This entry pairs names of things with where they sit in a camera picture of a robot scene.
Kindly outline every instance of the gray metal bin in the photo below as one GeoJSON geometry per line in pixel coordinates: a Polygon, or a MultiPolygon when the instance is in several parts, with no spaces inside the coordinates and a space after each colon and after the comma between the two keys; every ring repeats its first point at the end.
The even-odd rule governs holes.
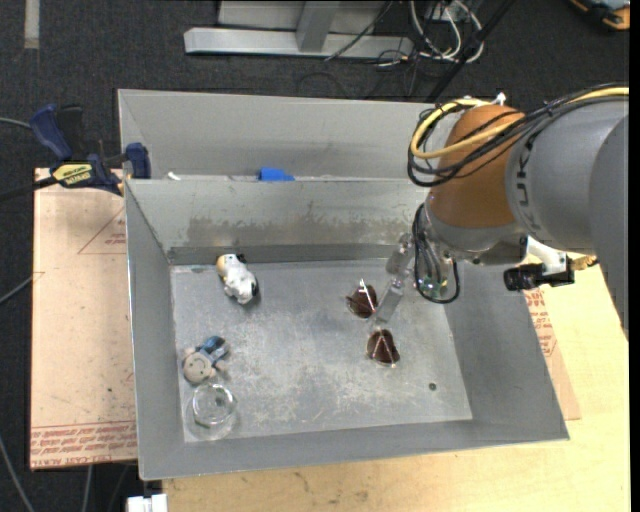
{"type": "Polygon", "coordinates": [[[425,191],[404,176],[428,105],[120,91],[123,146],[151,153],[127,180],[126,223],[143,479],[566,439],[524,297],[503,268],[461,265],[458,300],[408,287],[389,323],[394,368],[368,359],[345,296],[384,289],[385,260],[425,191]],[[262,166],[293,182],[258,182],[262,166]],[[180,180],[166,179],[169,172],[180,180]],[[241,306],[215,270],[242,252],[260,282],[241,306]],[[181,350],[224,336],[238,421],[188,426],[181,350]]]}

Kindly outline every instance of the metal stand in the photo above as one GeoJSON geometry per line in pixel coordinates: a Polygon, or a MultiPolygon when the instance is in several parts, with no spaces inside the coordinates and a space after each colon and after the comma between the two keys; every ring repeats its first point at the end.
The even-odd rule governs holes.
{"type": "MultiPolygon", "coordinates": [[[[251,8],[260,9],[260,4],[251,8]]],[[[340,2],[313,1],[304,2],[295,30],[192,28],[184,34],[185,50],[188,54],[329,57],[356,37],[356,34],[330,33],[336,15],[344,12],[340,2]]],[[[365,35],[340,57],[375,59],[390,49],[409,53],[412,48],[408,38],[365,35]]]]}

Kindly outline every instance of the small toy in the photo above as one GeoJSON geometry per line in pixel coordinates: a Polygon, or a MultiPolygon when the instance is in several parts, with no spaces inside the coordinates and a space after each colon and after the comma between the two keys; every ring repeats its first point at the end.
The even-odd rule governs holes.
{"type": "Polygon", "coordinates": [[[360,279],[360,286],[346,299],[349,310],[360,318],[369,318],[378,307],[376,291],[370,284],[365,284],[364,279],[360,279]]]}
{"type": "Polygon", "coordinates": [[[394,367],[400,360],[400,354],[393,342],[391,331],[377,329],[367,342],[367,355],[384,366],[394,367]]]}
{"type": "Polygon", "coordinates": [[[226,371],[226,364],[222,358],[229,353],[229,347],[224,338],[211,336],[202,345],[185,351],[182,361],[182,373],[192,384],[200,384],[216,374],[216,369],[226,371]]]}
{"type": "Polygon", "coordinates": [[[216,269],[224,283],[224,292],[235,297],[240,304],[247,304],[258,295],[258,281],[247,269],[247,261],[242,254],[223,254],[216,260],[216,269]]]}

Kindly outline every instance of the cardboard sheet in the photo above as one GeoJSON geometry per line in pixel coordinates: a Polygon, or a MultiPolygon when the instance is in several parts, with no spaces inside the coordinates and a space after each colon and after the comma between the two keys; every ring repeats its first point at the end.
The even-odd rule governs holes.
{"type": "MultiPolygon", "coordinates": [[[[32,469],[137,457],[124,202],[35,193],[32,469]]],[[[580,418],[540,290],[526,292],[565,419],[580,418]]]]}

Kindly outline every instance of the wooden table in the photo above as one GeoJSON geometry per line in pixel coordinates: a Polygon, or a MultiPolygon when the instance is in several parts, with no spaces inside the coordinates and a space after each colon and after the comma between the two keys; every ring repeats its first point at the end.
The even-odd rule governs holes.
{"type": "Polygon", "coordinates": [[[579,420],[571,440],[163,482],[183,511],[630,510],[629,345],[600,269],[545,288],[579,420]]]}

